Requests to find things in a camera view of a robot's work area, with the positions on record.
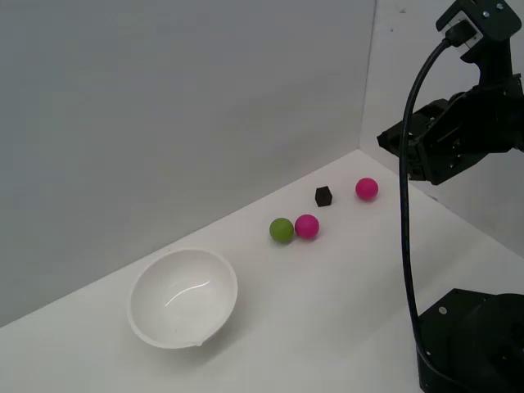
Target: gray wall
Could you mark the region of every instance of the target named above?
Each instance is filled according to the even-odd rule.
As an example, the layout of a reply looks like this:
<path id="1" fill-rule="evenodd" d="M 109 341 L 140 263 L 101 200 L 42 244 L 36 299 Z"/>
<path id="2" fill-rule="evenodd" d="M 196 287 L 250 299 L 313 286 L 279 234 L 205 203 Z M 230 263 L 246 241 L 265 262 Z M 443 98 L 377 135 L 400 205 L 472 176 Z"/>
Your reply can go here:
<path id="1" fill-rule="evenodd" d="M 0 325 L 355 149 L 373 12 L 2 1 Z"/>
<path id="2" fill-rule="evenodd" d="M 393 170 L 398 160 L 378 147 L 376 137 L 401 120 L 420 66 L 442 40 L 435 30 L 435 21 L 451 3 L 452 0 L 377 2 L 361 148 Z M 524 20 L 524 2 L 508 0 L 508 4 Z M 524 30 L 512 39 L 512 46 L 514 72 L 524 73 Z M 455 50 L 448 50 L 428 75 L 418 106 L 470 89 L 478 83 L 478 75 L 475 65 L 463 63 Z M 440 186 L 413 184 L 524 256 L 523 171 L 524 154 L 512 151 L 488 156 Z"/>

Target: pink ball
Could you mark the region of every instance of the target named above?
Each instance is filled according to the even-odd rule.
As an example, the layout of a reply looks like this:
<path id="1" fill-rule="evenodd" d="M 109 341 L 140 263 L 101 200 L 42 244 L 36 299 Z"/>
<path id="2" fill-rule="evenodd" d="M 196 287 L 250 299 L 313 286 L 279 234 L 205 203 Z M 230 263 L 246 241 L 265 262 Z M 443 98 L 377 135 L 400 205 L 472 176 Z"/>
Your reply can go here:
<path id="1" fill-rule="evenodd" d="M 378 194 L 378 184 L 372 178 L 362 178 L 355 187 L 359 198 L 363 201 L 372 201 Z"/>
<path id="2" fill-rule="evenodd" d="M 295 232 L 303 239 L 313 239 L 317 236 L 320 224 L 313 215 L 301 215 L 295 222 Z"/>

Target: black cable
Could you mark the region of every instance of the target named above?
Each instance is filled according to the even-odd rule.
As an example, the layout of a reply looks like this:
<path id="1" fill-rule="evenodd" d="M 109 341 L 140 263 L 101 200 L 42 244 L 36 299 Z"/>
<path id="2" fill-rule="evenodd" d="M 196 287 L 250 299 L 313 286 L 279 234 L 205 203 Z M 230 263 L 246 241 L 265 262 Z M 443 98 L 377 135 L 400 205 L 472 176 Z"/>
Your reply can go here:
<path id="1" fill-rule="evenodd" d="M 415 290 L 413 287 L 413 272 L 411 269 L 411 255 L 409 245 L 409 191 L 408 191 L 408 162 L 407 162 L 407 150 L 409 142 L 409 130 L 411 129 L 411 122 L 413 119 L 413 109 L 415 107 L 415 101 L 417 100 L 418 92 L 422 86 L 422 82 L 427 76 L 427 73 L 435 63 L 436 59 L 442 54 L 444 50 L 452 45 L 452 42 L 448 38 L 444 38 L 442 42 L 435 48 L 431 55 L 427 58 L 426 62 L 419 71 L 417 78 L 409 92 L 408 101 L 404 110 L 404 118 L 402 120 L 402 132 L 400 135 L 400 149 L 399 149 L 399 178 L 400 178 L 400 226 L 401 226 L 401 241 L 402 241 L 402 265 L 404 268 L 404 283 L 406 286 L 406 296 L 408 297 L 409 317 L 411 318 L 411 324 L 413 326 L 413 335 L 415 338 L 415 344 L 417 346 L 417 352 L 426 366 L 438 375 L 442 379 L 449 383 L 452 383 L 456 387 L 464 389 L 465 391 L 473 392 L 469 386 L 456 381 L 452 377 L 445 375 L 439 371 L 434 365 L 429 355 L 424 350 L 424 344 L 422 342 L 422 333 L 420 332 L 420 326 L 418 324 L 418 310 L 417 302 L 415 299 Z"/>

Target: black cube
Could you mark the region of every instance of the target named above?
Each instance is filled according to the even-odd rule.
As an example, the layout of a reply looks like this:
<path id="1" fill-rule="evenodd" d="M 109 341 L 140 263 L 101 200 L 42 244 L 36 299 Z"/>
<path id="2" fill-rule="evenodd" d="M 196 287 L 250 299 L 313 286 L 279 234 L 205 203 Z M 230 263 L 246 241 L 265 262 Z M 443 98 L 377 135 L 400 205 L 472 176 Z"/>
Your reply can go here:
<path id="1" fill-rule="evenodd" d="M 330 206 L 333 202 L 333 195 L 329 191 L 328 186 L 317 188 L 317 192 L 314 194 L 314 199 L 317 201 L 318 207 Z"/>

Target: ball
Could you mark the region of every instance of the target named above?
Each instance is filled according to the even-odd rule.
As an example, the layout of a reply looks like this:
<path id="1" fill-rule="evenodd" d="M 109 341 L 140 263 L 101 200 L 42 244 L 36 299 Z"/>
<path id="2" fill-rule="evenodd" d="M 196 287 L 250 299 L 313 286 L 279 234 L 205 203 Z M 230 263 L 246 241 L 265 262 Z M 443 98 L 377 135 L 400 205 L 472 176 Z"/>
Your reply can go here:
<path id="1" fill-rule="evenodd" d="M 313 239 L 317 236 L 320 224 L 313 215 L 301 215 L 295 222 L 295 232 L 303 239 Z"/>
<path id="2" fill-rule="evenodd" d="M 292 240 L 294 234 L 293 223 L 289 219 L 275 219 L 269 225 L 269 235 L 276 242 L 288 243 Z"/>
<path id="3" fill-rule="evenodd" d="M 378 184 L 372 178 L 362 178 L 357 182 L 355 191 L 363 201 L 372 201 L 378 194 Z"/>

